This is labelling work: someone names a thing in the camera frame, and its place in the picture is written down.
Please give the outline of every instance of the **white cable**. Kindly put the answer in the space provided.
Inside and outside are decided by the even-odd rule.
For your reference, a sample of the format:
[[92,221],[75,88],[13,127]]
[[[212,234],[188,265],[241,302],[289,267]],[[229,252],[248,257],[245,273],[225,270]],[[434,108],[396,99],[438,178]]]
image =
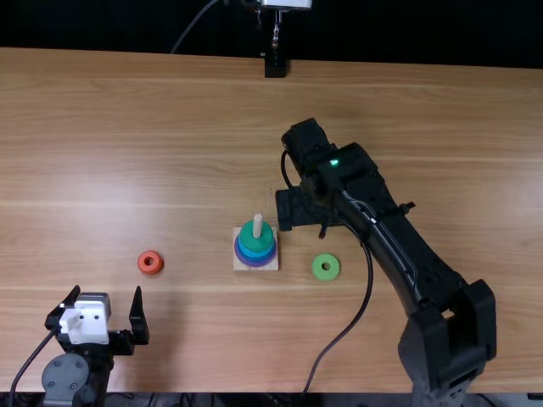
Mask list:
[[217,3],[219,0],[211,0],[209,3],[207,3],[198,14],[196,14],[196,17],[191,21],[191,23],[188,25],[188,27],[185,29],[185,31],[181,34],[181,36],[177,39],[176,45],[173,46],[170,53],[176,53],[177,49],[179,48],[179,45],[181,45],[181,42],[183,39],[185,39],[185,36],[187,36],[188,32],[194,27],[194,25],[198,22],[200,17],[204,15],[204,13],[215,3]]

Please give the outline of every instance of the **wooden table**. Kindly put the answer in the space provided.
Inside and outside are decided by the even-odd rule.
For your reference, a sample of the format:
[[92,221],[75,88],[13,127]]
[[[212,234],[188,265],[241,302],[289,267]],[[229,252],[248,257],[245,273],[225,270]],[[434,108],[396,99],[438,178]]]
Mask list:
[[[281,135],[314,116],[357,141],[436,252],[497,297],[498,357],[471,387],[543,386],[543,72],[0,50],[0,387],[75,285],[110,294],[128,327],[136,285],[148,347],[117,357],[110,391],[300,391],[358,310],[367,271],[346,230],[281,233],[279,272],[234,273],[232,228],[277,223]],[[143,276],[137,256],[160,251]],[[313,257],[336,254],[338,280]],[[323,360],[315,391],[407,392],[400,300],[376,270],[361,323]],[[41,390],[49,344],[20,383]]]

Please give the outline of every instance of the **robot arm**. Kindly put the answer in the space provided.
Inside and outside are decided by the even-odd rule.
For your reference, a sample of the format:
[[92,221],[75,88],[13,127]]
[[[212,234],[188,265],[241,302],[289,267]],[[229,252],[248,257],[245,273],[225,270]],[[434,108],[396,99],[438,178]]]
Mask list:
[[113,357],[132,355],[135,345],[149,342],[142,289],[137,287],[132,300],[131,331],[108,331],[110,315],[108,294],[81,293],[79,286],[49,313],[45,327],[55,332],[65,354],[43,371],[44,407],[104,406]]
[[[408,321],[399,354],[413,381],[413,407],[460,407],[471,381],[495,357],[495,299],[467,284],[424,242],[377,165],[358,144],[330,144],[314,119],[291,127],[283,145],[299,187],[277,191],[279,229],[342,223],[369,246],[400,296]],[[453,316],[445,318],[450,310]]]

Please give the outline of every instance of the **ring stacking toy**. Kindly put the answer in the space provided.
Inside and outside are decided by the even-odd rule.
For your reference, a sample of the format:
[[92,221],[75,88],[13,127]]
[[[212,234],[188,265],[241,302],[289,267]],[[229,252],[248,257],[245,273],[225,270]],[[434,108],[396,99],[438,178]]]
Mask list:
[[249,267],[261,267],[273,260],[277,242],[262,214],[255,215],[242,227],[234,242],[234,252],[239,261]]

